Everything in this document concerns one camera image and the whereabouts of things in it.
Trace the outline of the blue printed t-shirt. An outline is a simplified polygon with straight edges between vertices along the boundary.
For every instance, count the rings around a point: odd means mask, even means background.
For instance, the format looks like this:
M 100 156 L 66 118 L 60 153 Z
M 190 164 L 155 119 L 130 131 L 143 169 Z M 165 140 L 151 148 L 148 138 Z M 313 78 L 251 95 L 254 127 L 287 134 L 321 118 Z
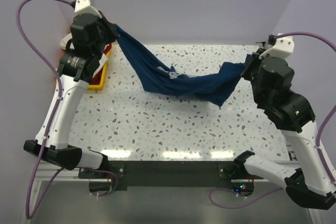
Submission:
M 120 26 L 118 44 L 141 81 L 143 90 L 174 97 L 195 97 L 222 106 L 235 90 L 245 63 L 224 62 L 219 72 L 189 76 L 162 63 L 143 44 Z

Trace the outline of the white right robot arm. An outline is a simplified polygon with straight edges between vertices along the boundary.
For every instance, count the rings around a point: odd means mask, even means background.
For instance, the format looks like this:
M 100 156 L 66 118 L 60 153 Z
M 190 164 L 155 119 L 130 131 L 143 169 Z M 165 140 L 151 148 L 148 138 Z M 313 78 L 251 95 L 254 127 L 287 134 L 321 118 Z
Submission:
M 234 159 L 239 172 L 262 177 L 283 188 L 303 208 L 328 210 L 335 204 L 335 182 L 324 147 L 316 143 L 316 117 L 309 101 L 291 91 L 294 70 L 278 57 L 260 59 L 254 53 L 245 60 L 242 78 L 250 81 L 254 102 L 291 145 L 299 168 L 285 167 L 245 151 Z

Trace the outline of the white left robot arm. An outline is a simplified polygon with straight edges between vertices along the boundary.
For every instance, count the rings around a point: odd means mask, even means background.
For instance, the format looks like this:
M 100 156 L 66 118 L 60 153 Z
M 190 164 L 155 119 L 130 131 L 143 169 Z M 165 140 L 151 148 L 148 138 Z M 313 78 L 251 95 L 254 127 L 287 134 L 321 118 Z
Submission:
M 69 135 L 78 104 L 87 91 L 106 45 L 119 37 L 115 24 L 103 14 L 79 14 L 70 26 L 72 38 L 59 60 L 57 84 L 45 121 L 24 150 L 67 170 L 106 169 L 107 157 L 99 152 L 69 145 Z

